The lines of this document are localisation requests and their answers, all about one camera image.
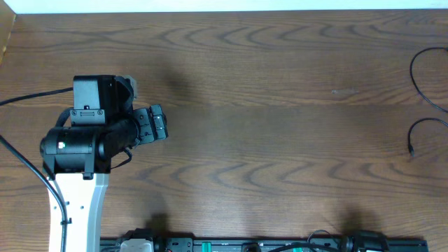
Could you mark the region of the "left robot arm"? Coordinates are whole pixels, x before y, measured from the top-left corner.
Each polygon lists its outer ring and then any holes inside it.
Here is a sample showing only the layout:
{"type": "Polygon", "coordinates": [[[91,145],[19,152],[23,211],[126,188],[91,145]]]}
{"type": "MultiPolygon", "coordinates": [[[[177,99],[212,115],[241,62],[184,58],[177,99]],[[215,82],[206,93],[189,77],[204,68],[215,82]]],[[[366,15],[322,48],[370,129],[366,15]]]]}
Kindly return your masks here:
{"type": "Polygon", "coordinates": [[[42,139],[43,168],[58,198],[50,201],[50,251],[99,251],[111,161],[168,137],[159,104],[134,108],[131,76],[73,78],[73,107],[42,139]]]}

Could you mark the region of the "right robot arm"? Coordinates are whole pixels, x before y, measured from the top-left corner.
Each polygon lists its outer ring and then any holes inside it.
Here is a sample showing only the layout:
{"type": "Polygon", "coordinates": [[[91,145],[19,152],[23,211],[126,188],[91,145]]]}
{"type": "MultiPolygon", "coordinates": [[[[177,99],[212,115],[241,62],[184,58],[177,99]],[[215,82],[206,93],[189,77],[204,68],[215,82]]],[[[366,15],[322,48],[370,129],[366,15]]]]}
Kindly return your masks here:
{"type": "Polygon", "coordinates": [[[389,252],[386,237],[379,232],[357,231],[342,239],[340,249],[343,252],[389,252]]]}

